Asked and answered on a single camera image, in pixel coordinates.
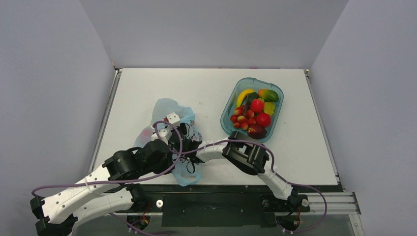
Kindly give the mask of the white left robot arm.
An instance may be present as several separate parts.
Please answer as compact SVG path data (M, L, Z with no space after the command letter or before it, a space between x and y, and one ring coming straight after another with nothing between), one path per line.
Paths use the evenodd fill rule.
M37 234L67 236L79 225L108 213L146 209L150 200L136 181L149 173L160 174L172 164L170 148L162 140L115 152L76 187L31 199Z

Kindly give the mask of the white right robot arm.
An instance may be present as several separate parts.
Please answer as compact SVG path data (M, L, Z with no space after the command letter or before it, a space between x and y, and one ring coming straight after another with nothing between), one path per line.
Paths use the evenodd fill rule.
M182 141L182 157L191 163L206 163L217 159L226 159L240 171L257 176L271 190L277 198L278 205L284 210L290 210L297 204L298 191L279 177L275 171L268 169L266 164L272 161L272 153L262 143L243 134L233 131L229 137L215 141L204 142L192 138L190 128L181 128L178 137L174 130L168 138L168 145L179 151L179 142Z

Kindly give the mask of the light blue plastic bag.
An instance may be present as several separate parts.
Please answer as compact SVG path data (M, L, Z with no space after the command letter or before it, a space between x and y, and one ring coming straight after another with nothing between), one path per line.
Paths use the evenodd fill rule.
M195 126L196 116L190 107L184 107L177 101L170 98L158 99L153 112L151 124L166 117L167 114L175 112L179 115L181 123L188 123ZM201 169L198 164L181 158L173 169L173 175L180 186L196 184L201 179Z

